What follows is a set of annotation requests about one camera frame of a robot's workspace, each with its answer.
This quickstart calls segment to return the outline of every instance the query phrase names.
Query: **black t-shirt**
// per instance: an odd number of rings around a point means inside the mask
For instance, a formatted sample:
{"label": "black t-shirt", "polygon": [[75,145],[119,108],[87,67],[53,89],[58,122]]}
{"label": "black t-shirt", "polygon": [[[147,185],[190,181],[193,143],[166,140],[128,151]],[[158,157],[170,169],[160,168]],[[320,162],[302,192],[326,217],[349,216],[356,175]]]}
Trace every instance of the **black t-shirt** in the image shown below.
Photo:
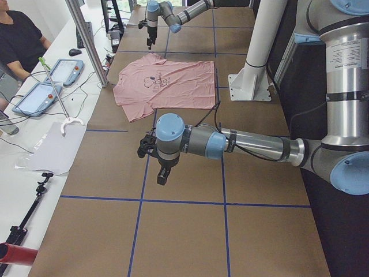
{"label": "black t-shirt", "polygon": [[40,41],[42,33],[24,13],[7,13],[14,24],[0,23],[0,60],[5,65],[20,61],[24,70],[31,72],[46,52]]}

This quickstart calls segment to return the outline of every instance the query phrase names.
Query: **blue joint cap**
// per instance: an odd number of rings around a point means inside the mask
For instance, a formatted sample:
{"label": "blue joint cap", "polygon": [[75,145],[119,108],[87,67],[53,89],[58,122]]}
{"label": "blue joint cap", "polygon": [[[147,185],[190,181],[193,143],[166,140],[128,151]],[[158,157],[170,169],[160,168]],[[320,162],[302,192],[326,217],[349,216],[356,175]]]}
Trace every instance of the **blue joint cap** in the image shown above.
{"label": "blue joint cap", "polygon": [[151,0],[148,3],[148,12],[153,13],[159,9],[159,3],[157,1]]}
{"label": "blue joint cap", "polygon": [[218,160],[223,156],[225,148],[225,135],[214,132],[211,134],[205,148],[205,157]]}
{"label": "blue joint cap", "polygon": [[369,14],[369,3],[364,0],[330,0],[339,11],[352,16],[366,16]]}
{"label": "blue joint cap", "polygon": [[330,173],[330,182],[338,190],[352,195],[369,193],[369,152],[358,152],[340,160]]}
{"label": "blue joint cap", "polygon": [[177,114],[164,114],[156,123],[156,137],[161,141],[174,141],[185,130],[183,119]]}
{"label": "blue joint cap", "polygon": [[182,29],[182,26],[180,24],[174,24],[170,26],[169,29],[172,33],[178,33]]}
{"label": "blue joint cap", "polygon": [[295,43],[306,45],[324,44],[318,35],[303,35],[301,33],[295,33]]}

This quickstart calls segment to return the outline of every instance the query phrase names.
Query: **white desk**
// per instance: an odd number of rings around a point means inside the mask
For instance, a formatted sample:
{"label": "white desk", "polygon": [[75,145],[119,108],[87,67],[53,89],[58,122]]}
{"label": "white desk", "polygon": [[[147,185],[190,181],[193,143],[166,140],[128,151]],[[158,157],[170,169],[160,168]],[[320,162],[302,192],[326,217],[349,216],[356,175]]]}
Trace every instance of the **white desk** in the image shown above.
{"label": "white desk", "polygon": [[[108,53],[106,49],[111,51],[111,45],[110,41],[106,38],[105,28],[101,28],[103,19],[101,8],[97,6],[88,9],[88,7],[84,5],[82,7],[82,12],[84,14],[85,21],[92,22],[92,29],[95,35],[95,47],[100,60],[103,61]],[[72,19],[65,25],[44,55],[47,64],[50,66],[55,64],[59,58],[77,58],[83,60],[85,63],[85,67],[80,78],[72,87],[65,88],[61,97],[71,93],[88,78],[90,73],[94,71],[86,49],[82,49],[81,55],[69,57],[68,52],[71,48],[77,48],[76,26]],[[33,72],[38,71],[43,71],[43,67],[40,63]],[[43,81],[46,75],[38,75],[35,77],[40,81]],[[35,83],[36,80],[29,77],[18,91],[18,94],[24,95]],[[88,97],[86,98],[84,107],[78,117],[87,124],[101,90],[101,85],[99,84],[97,75],[93,74],[82,88],[87,92]],[[69,97],[64,98],[63,101],[65,107],[71,117],[75,117],[77,115],[84,98],[85,94],[80,89],[76,90],[75,93]],[[13,105],[11,104],[8,106],[5,111],[6,114],[8,114],[10,118],[18,117],[18,115],[11,111],[12,107]],[[55,103],[49,110],[47,110],[47,113],[50,114],[61,112],[62,108],[59,103]],[[65,116],[63,114],[43,114],[39,118],[30,118],[24,122],[17,123],[17,126],[20,129],[18,134],[8,136],[4,133],[1,137],[11,143],[19,144],[33,152],[35,144],[48,132],[52,123],[62,122],[64,119]],[[14,119],[13,122],[16,123],[20,120],[22,120],[22,118]],[[41,176],[42,172],[15,168],[17,164],[20,164],[20,161],[27,157],[29,157],[29,154],[22,149],[9,145],[4,141],[0,141],[0,160],[2,162],[2,166],[0,167],[0,242],[6,241],[10,233],[9,230],[11,226],[19,226],[36,198],[36,188],[38,186],[37,181],[44,181],[44,177]],[[22,243],[23,246],[39,249],[66,178],[67,174],[63,176],[55,175],[49,180],[49,183],[46,185],[48,189],[47,193],[43,196],[42,202],[39,204],[26,225],[28,234]],[[5,271],[4,276],[27,276],[30,269],[30,267],[26,266],[10,265]]]}

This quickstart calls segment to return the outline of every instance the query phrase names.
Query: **pink t-shirt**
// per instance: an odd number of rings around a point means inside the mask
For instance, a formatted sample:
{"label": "pink t-shirt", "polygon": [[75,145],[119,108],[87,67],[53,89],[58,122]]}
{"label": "pink t-shirt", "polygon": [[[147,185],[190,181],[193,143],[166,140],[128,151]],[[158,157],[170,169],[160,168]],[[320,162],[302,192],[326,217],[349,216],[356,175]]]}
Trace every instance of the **pink t-shirt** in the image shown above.
{"label": "pink t-shirt", "polygon": [[212,108],[214,62],[171,62],[150,53],[120,72],[113,92],[130,122],[156,108]]}

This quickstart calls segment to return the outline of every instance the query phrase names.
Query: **person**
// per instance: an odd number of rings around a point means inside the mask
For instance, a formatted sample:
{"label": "person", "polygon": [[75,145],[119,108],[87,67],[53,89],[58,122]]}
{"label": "person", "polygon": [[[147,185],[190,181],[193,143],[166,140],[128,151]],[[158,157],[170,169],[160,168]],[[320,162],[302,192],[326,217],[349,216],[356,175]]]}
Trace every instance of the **person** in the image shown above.
{"label": "person", "polygon": [[4,111],[8,104],[9,102],[6,101],[4,98],[0,98],[0,111]]}
{"label": "person", "polygon": [[0,61],[19,79],[30,75],[50,45],[29,17],[0,0]]}

